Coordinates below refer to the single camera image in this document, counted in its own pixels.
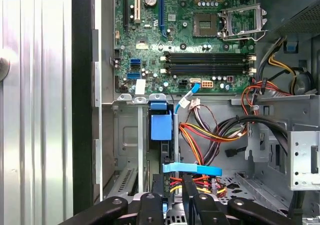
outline screw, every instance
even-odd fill
[[[238,206],[242,206],[245,204],[243,201],[241,201],[239,199],[234,200],[234,203],[237,204]]]
[[[119,198],[116,198],[115,200],[113,200],[112,202],[114,205],[118,205],[118,204],[122,204],[122,201]]]
[[[206,200],[206,199],[207,199],[207,195],[200,194],[200,195],[199,195],[199,198],[201,198],[201,199],[203,199],[203,200]]]
[[[151,193],[150,193],[150,194],[148,194],[148,196],[146,196],[146,198],[147,198],[147,199],[154,199],[154,198],[155,198],[155,196],[154,196],[153,194],[151,194]]]

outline blue pcie slot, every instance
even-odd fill
[[[131,58],[130,59],[130,63],[131,64],[141,64],[141,59],[138,59],[138,58]]]
[[[167,38],[165,31],[165,0],[159,0],[159,27],[162,31],[162,36]]]
[[[126,75],[127,79],[139,79],[140,78],[140,73],[139,72],[129,72]]]

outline motherboard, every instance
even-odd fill
[[[115,0],[116,92],[134,94],[143,79],[145,94],[195,83],[202,94],[241,93],[253,75],[255,9],[255,0]]]

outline green circuit board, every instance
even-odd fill
[[[130,6],[135,5],[135,0],[115,0],[113,62],[116,92],[134,94],[136,79],[131,79],[128,74],[139,73],[139,77],[146,80],[145,94],[157,92],[185,94],[192,86],[190,83],[192,78],[213,82],[213,87],[201,87],[199,93],[202,94],[241,93],[250,84],[248,73],[228,74],[228,76],[210,73],[175,75],[164,70],[166,61],[162,58],[165,52],[254,54],[255,43],[252,40],[224,42],[215,34],[202,37],[198,34],[199,30],[195,30],[194,23],[198,15],[205,14],[207,18],[199,19],[199,29],[206,26],[211,28],[212,23],[210,24],[209,18],[210,15],[214,15],[211,21],[214,23],[212,29],[217,33],[221,27],[218,16],[221,10],[254,3],[255,0],[164,0],[163,26],[161,26],[159,0],[152,6],[147,5],[145,0],[140,0],[138,23],[130,19],[130,16],[134,15],[134,10],[130,9]],[[127,26],[124,25],[126,20],[124,6],[128,7]],[[235,13],[232,18],[232,30],[237,33],[251,30],[254,26],[255,15],[251,11]],[[131,59],[140,60],[140,67],[133,68]],[[181,86],[181,81],[187,81],[186,85]]]

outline blue drive bracket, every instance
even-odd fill
[[[195,163],[173,162],[162,164],[164,173],[187,172],[194,174],[206,174],[210,176],[222,176],[222,169],[215,166],[201,166]]]
[[[172,115],[151,115],[151,140],[170,141],[172,140]]]
[[[167,110],[167,102],[166,101],[152,101],[150,103],[151,110]]]

